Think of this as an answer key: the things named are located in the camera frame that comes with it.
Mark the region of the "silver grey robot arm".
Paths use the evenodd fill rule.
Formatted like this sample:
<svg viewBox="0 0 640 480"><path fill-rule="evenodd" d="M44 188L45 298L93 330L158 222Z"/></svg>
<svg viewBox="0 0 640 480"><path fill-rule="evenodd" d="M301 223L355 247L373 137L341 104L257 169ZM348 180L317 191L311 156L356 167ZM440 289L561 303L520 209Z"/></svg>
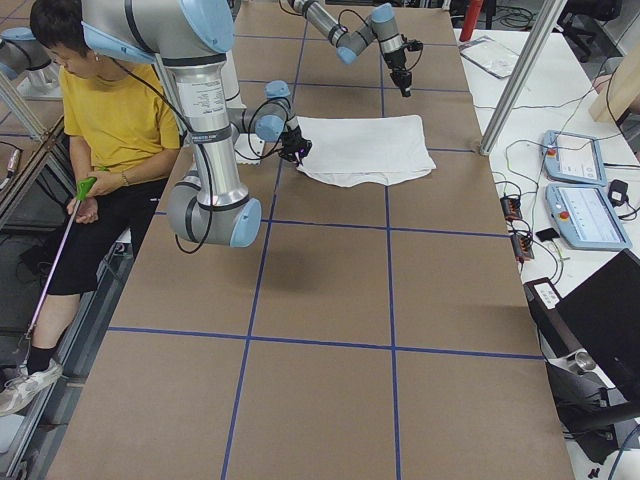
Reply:
<svg viewBox="0 0 640 480"><path fill-rule="evenodd" d="M423 43L408 39L400 32L389 3L375 7L366 18L360 19L361 25L353 31L334 18L319 1L288 1L288 5L329 41L346 65L354 63L376 43L393 84L404 98L411 96L413 66L407 66L406 52L421 53Z"/></svg>
<svg viewBox="0 0 640 480"><path fill-rule="evenodd" d="M176 109L193 146L195 165L171 191L169 222L197 244L247 247L257 237L262 209L241 182L235 140L254 133L281 142L298 162L311 149L301 135L286 83L274 81L254 113L227 106L222 68L234 45L225 1L85 1L86 44L96 53L136 63L161 60L175 82Z"/></svg>

